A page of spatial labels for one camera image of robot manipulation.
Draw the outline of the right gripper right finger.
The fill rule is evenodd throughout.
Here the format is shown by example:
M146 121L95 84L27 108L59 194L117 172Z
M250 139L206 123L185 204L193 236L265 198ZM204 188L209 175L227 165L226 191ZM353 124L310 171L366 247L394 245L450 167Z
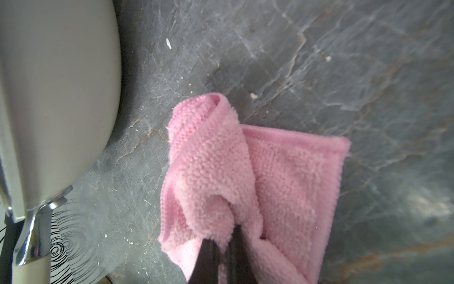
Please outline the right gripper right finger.
M234 228L232 239L227 249L227 283L257 284L248 259L240 226Z

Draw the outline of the pink cloth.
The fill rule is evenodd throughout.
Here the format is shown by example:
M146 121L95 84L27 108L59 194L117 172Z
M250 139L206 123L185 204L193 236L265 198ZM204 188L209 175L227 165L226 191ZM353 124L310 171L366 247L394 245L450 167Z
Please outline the pink cloth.
M259 283L317 283L350 141L241 124L220 93L178 104L167 129L159 242L184 277L203 240L225 252L240 226Z

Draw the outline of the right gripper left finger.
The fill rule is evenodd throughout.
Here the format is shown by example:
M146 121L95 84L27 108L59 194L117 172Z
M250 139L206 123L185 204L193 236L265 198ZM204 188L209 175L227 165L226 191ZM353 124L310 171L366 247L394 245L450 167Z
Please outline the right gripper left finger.
M204 239L188 284L218 284L219 258L218 245Z

